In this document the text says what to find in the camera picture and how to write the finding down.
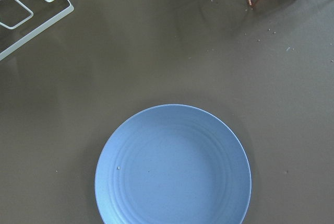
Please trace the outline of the blue round plate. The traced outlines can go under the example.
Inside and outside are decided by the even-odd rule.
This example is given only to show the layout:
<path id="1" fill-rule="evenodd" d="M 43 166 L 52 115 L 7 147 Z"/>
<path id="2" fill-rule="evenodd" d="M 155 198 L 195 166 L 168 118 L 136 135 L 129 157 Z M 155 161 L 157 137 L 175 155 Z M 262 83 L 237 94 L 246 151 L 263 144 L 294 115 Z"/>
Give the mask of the blue round plate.
<path id="1" fill-rule="evenodd" d="M 104 223 L 242 223 L 252 176 L 236 135 L 188 105 L 145 109 L 105 143 L 94 192 Z"/>

